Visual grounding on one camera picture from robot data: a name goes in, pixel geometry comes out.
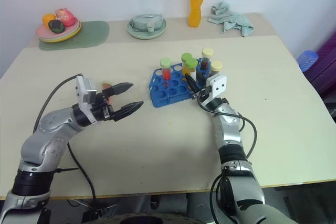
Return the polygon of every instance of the beige tabletop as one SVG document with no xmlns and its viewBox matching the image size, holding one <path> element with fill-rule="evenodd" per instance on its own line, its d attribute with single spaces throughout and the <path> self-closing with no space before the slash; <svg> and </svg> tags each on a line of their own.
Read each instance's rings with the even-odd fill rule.
<svg viewBox="0 0 336 224">
<path fill-rule="evenodd" d="M 221 35 L 220 26 L 207 22 L 192 29 L 183 19 L 168 19 L 167 31 L 151 41 L 130 37 L 126 22 L 109 23 L 110 36 L 97 47 L 41 51 L 32 41 L 0 81 L 0 195 L 13 185 L 20 148 L 50 91 L 80 72 L 98 87 L 102 81 L 134 83 L 113 97 L 115 109 L 144 101 L 133 115 L 87 127 L 70 141 L 97 195 L 209 190 L 220 172 L 209 114 L 193 100 L 154 108 L 148 91 L 160 58 L 178 63 L 184 52 L 200 57 L 203 47 L 212 47 L 214 59 L 224 65 L 224 97 L 257 127 L 258 142 L 249 160 L 260 184 L 335 179 L 335 123 L 270 24 L 257 14 L 248 17 L 256 30 L 247 38 L 239 37 L 238 31 Z M 75 82 L 64 85 L 46 112 L 75 104 L 74 86 Z M 242 138 L 248 151 L 253 139 L 249 126 Z M 59 167 L 75 167 L 67 151 Z M 51 193 L 90 196 L 79 171 L 56 174 Z"/>
</svg>

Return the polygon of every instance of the light blue towel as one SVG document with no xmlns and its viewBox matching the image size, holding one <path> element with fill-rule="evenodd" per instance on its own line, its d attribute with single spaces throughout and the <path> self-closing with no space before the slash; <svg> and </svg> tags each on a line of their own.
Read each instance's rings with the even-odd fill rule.
<svg viewBox="0 0 336 224">
<path fill-rule="evenodd" d="M 241 35 L 246 37 L 254 30 L 247 17 L 229 10 L 229 5 L 224 1 L 211 7 L 211 12 L 213 14 L 210 15 L 208 21 L 214 24 L 223 24 L 223 29 L 220 31 L 221 34 L 230 29 L 239 29 L 241 30 Z"/>
</svg>

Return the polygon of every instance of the yellow plate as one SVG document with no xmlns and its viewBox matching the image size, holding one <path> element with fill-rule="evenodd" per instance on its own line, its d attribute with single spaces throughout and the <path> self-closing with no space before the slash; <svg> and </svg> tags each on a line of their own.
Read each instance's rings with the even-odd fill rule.
<svg viewBox="0 0 336 224">
<path fill-rule="evenodd" d="M 68 39 L 71 39 L 73 36 L 75 36 L 77 33 L 79 33 L 80 29 L 82 28 L 82 23 L 80 23 L 78 29 L 76 31 L 74 31 L 72 34 L 70 34 L 69 36 L 66 36 L 64 38 L 60 38 L 60 39 L 55 39 L 55 40 L 44 40 L 44 39 L 39 39 L 43 42 L 47 42 L 47 43 L 57 43 L 57 42 L 62 42 Z"/>
</svg>

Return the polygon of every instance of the test tube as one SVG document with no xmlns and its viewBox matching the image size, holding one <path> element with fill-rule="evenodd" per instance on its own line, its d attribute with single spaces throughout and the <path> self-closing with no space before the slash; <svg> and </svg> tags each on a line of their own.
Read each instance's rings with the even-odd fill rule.
<svg viewBox="0 0 336 224">
<path fill-rule="evenodd" d="M 219 73 L 222 67 L 223 65 L 219 60 L 211 62 L 209 77 Z"/>
<path fill-rule="evenodd" d="M 162 68 L 162 78 L 164 81 L 170 81 L 171 79 L 171 68 L 172 61 L 169 58 L 162 58 L 160 60 L 160 65 Z"/>
<path fill-rule="evenodd" d="M 198 61 L 196 59 L 187 59 L 185 65 L 187 67 L 186 73 L 196 80 L 196 67 L 198 65 Z"/>
<path fill-rule="evenodd" d="M 214 54 L 212 48 L 203 48 L 202 50 L 202 60 L 201 60 L 201 70 L 206 70 L 210 63 L 210 58 Z"/>
<path fill-rule="evenodd" d="M 185 73 L 187 72 L 187 66 L 185 64 L 185 62 L 188 59 L 192 59 L 193 56 L 191 54 L 189 54 L 188 52 L 185 52 L 184 54 L 182 54 L 181 56 L 181 60 L 182 60 L 182 75 L 185 76 Z"/>
</svg>

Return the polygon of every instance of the blue container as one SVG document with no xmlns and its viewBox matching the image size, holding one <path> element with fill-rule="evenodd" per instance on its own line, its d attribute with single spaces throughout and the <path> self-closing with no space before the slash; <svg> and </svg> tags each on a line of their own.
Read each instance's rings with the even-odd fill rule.
<svg viewBox="0 0 336 224">
<path fill-rule="evenodd" d="M 204 76 L 209 75 L 210 65 L 206 70 L 200 69 L 200 60 L 198 60 L 197 69 Z M 162 78 L 161 68 L 155 69 L 151 82 L 149 83 L 149 92 L 153 106 L 156 108 L 163 107 L 175 102 L 181 102 L 183 100 L 190 99 L 193 95 L 193 91 L 188 88 L 188 83 L 182 76 L 182 64 L 175 64 L 171 66 L 172 79 L 170 81 L 164 81 Z"/>
<path fill-rule="evenodd" d="M 319 55 L 311 50 L 304 51 L 297 62 L 302 72 L 307 71 L 317 60 L 319 59 Z"/>
</svg>

